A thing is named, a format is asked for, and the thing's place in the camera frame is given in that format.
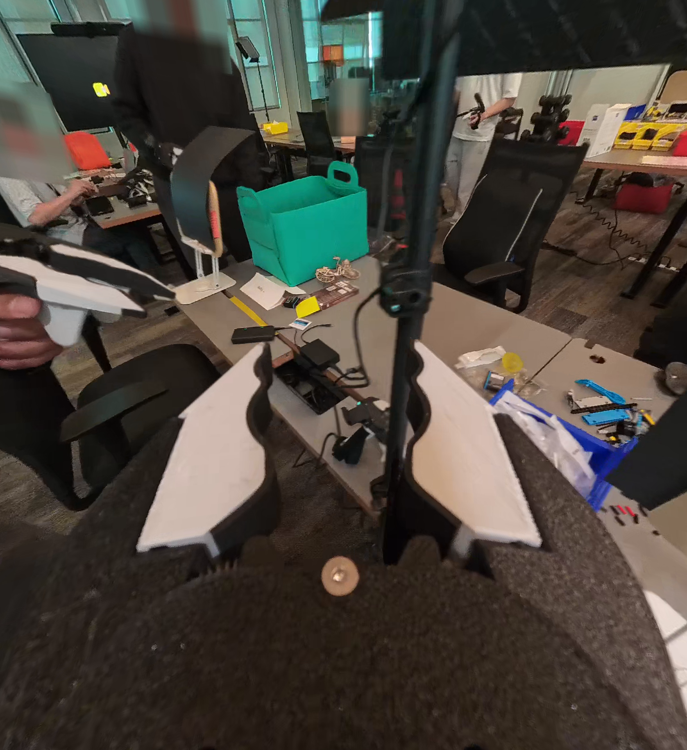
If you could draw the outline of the black wall monitor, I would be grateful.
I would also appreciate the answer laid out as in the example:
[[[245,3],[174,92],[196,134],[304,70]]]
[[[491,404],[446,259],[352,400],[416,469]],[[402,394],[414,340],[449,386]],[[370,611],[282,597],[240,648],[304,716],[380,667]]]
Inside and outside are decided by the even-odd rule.
[[[18,34],[17,39],[67,132],[116,126],[115,35]]]

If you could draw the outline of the black curved sheet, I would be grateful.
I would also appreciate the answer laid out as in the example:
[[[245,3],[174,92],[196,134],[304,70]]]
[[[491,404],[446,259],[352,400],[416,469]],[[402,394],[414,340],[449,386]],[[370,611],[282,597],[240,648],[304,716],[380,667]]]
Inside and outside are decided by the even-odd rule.
[[[181,237],[214,248],[208,220],[208,181],[222,162],[253,136],[245,128],[209,126],[184,147],[170,178],[172,205]]]

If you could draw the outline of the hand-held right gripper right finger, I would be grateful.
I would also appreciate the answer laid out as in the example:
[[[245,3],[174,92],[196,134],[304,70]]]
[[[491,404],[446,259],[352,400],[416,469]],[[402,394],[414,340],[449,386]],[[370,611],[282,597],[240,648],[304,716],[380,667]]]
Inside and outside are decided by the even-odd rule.
[[[477,541],[540,548],[495,411],[417,341],[402,484],[402,524],[429,535],[449,557],[469,557]]]

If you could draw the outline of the blue plastic bin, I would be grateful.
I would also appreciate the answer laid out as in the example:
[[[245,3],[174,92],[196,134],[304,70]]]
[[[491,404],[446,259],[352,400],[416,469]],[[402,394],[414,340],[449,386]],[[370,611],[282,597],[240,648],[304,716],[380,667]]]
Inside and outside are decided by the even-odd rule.
[[[494,408],[494,402],[499,399],[499,395],[503,392],[505,391],[498,392],[493,396],[492,399],[489,400],[489,404],[491,407]],[[542,410],[542,412],[547,416],[555,416],[549,412],[546,412],[544,409],[541,409],[538,406],[536,407]],[[611,483],[608,481],[608,476],[621,464],[623,459],[630,454],[630,452],[638,444],[639,440],[636,439],[626,445],[612,446],[605,443],[600,438],[592,436],[586,431],[570,424],[562,418],[559,419],[563,422],[565,428],[568,429],[569,432],[578,440],[578,442],[583,445],[583,447],[587,451],[592,453],[590,463],[596,474],[596,482],[589,497],[584,499],[589,503],[594,511],[600,511],[612,488]]]

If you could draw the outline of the teal felt bin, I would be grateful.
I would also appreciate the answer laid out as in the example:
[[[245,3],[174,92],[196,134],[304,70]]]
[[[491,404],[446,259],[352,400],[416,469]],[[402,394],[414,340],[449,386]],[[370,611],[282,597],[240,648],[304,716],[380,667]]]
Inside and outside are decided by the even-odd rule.
[[[326,176],[262,191],[239,186],[236,195],[254,266],[287,286],[369,252],[367,191],[352,164],[334,161]]]

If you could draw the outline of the white cardboard box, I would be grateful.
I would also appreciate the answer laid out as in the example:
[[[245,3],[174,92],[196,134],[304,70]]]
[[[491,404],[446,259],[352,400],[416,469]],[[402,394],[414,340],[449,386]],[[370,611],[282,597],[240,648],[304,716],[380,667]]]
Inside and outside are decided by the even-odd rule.
[[[587,147],[587,159],[604,155],[612,149],[629,109],[629,104],[595,104],[590,108],[577,144]]]

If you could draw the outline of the yellow tape strip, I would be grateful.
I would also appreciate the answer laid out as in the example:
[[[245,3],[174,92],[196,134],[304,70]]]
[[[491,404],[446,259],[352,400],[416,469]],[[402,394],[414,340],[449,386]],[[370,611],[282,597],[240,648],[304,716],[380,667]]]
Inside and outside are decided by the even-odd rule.
[[[235,295],[228,297],[229,301],[236,306],[243,314],[251,319],[257,326],[267,327],[268,324],[248,305]]]

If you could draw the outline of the scattered small building pins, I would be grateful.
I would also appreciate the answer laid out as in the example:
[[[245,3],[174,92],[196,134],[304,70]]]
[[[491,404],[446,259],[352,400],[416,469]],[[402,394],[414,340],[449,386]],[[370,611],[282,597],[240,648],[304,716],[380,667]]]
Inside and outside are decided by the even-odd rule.
[[[650,522],[648,515],[644,513],[644,510],[640,506],[632,508],[629,505],[606,502],[601,507],[601,513],[615,530],[629,530],[633,528],[639,529],[656,538],[663,536]]]

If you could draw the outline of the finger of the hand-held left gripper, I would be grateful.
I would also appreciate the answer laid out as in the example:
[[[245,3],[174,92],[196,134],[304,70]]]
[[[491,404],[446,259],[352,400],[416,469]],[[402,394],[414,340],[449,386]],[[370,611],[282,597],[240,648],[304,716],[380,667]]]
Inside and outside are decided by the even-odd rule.
[[[36,283],[42,302],[38,320],[48,322],[62,311],[82,311],[100,322],[114,322],[124,316],[143,318],[148,315],[117,287],[99,284],[74,275],[43,275]]]
[[[74,275],[117,287],[134,302],[170,301],[174,290],[150,274],[117,259],[62,243],[22,255],[0,253],[0,291],[38,298],[37,279],[43,275]]]

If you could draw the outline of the wooden work table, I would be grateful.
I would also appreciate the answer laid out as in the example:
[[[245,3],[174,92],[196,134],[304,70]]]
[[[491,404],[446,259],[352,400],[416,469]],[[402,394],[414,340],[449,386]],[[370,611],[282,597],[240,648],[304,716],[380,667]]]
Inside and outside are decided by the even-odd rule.
[[[663,174],[672,178],[687,179],[687,157],[675,157],[664,152],[613,149],[603,155],[588,156],[583,161],[582,166],[591,168],[594,172],[584,197],[579,199],[581,203],[592,200],[599,186],[599,181],[605,172]],[[622,297],[633,300],[640,295],[647,282],[654,276],[686,220],[687,197],[667,225],[654,249],[651,250],[638,276],[630,287],[621,293]]]

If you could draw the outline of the brown patterned flat box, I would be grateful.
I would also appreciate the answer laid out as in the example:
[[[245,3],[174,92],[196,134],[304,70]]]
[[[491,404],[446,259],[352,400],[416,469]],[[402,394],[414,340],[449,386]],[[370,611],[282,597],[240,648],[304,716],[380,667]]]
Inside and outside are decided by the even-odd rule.
[[[357,296],[358,294],[359,288],[357,286],[350,284],[346,280],[339,280],[338,282],[323,286],[312,293],[308,293],[308,296],[317,296],[320,302],[321,311],[325,311]],[[289,299],[283,303],[283,307],[295,310],[295,306],[301,300],[302,299]]]

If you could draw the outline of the clear plastic bag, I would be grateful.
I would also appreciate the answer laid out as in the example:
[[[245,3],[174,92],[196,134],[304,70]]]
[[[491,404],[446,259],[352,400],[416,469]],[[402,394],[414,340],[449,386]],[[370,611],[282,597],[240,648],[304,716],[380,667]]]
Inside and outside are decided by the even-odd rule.
[[[502,361],[505,354],[502,346],[465,352],[458,357],[455,367],[458,370],[487,367],[494,362]]]

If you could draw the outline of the person's left hand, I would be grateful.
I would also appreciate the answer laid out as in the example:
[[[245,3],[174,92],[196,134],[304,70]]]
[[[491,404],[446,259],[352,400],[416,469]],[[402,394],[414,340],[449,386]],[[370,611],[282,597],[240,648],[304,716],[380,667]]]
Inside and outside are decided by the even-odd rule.
[[[41,302],[0,293],[0,368],[24,370],[51,362],[63,352],[39,321]]]

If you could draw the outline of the pile of blue building pieces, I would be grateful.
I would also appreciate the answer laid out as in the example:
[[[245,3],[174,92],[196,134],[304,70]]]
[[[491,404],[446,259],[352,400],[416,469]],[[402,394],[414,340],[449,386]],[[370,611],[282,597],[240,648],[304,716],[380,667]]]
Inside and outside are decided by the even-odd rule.
[[[570,415],[590,427],[612,446],[629,444],[648,434],[656,425],[650,409],[640,399],[623,396],[589,380],[575,380],[567,393]]]

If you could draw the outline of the white paper card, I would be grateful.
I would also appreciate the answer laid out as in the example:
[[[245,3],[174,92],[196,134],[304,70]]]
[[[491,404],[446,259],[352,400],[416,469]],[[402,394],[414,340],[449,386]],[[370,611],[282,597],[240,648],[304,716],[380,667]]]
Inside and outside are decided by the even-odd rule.
[[[240,288],[240,292],[267,311],[282,306],[289,299],[302,299],[308,296],[308,293],[298,286],[286,286],[276,277],[260,273],[255,273]]]

